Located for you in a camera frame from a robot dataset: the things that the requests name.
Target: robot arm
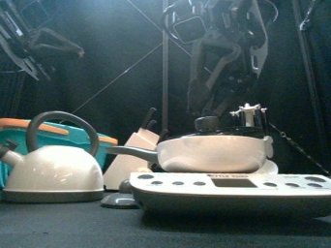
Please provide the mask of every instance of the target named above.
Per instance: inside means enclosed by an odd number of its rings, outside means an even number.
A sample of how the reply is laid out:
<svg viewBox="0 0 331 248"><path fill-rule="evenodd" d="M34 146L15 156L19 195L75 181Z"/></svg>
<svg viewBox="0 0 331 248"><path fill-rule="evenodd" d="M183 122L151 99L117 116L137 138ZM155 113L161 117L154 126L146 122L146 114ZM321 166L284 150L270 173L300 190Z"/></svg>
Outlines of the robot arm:
<svg viewBox="0 0 331 248"><path fill-rule="evenodd" d="M178 1L166 11L169 35L193 43L187 110L222 115L253 87L269 55L269 36L258 0ZM206 78L209 55L219 57Z"/></svg>

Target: black curtain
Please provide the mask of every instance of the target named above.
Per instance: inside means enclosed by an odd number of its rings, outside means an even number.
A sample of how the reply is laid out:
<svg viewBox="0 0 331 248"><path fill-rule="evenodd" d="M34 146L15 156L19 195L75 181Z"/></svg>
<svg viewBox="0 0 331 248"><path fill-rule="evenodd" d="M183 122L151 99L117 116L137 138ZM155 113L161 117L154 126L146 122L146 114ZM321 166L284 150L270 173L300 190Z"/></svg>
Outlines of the black curtain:
<svg viewBox="0 0 331 248"><path fill-rule="evenodd" d="M163 37L162 1L55 0L55 15L47 26L85 47L79 60L63 61L51 68L51 81L26 77L17 116L33 118L47 110L74 112L101 133L123 144L138 131L147 110L158 108L154 128L161 132ZM305 15L312 1L301 1ZM317 82L318 99L312 98L296 7L278 1L278 20L269 28L269 59L258 86L245 101L269 108L269 120L294 143L270 128L281 172L322 173L316 161L330 169L329 147L321 143L316 122L321 107L325 136L330 141L330 1L320 1L313 27L306 34ZM187 114L190 46L170 41L170 132L194 132L194 117Z"/></svg>

